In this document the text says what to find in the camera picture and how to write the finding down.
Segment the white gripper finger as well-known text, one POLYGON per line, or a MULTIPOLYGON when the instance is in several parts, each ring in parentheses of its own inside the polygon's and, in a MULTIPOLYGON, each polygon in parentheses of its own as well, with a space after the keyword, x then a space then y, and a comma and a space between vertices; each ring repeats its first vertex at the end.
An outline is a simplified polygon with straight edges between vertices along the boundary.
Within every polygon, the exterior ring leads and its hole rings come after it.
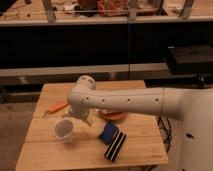
POLYGON ((62 116, 62 118, 71 118, 71 114, 70 113, 66 113, 62 116))
POLYGON ((84 120, 84 122, 89 125, 89 126, 92 126, 92 120, 91 118, 87 118, 86 120, 84 120))

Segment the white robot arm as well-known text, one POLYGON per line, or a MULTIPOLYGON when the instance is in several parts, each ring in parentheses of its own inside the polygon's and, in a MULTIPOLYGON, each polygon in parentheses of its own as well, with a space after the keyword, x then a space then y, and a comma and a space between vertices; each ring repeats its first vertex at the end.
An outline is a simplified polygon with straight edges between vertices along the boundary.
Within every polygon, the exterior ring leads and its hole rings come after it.
POLYGON ((67 95, 69 113, 84 122, 94 108, 162 115, 182 122, 181 171, 213 171, 213 88, 98 90, 87 75, 67 95))

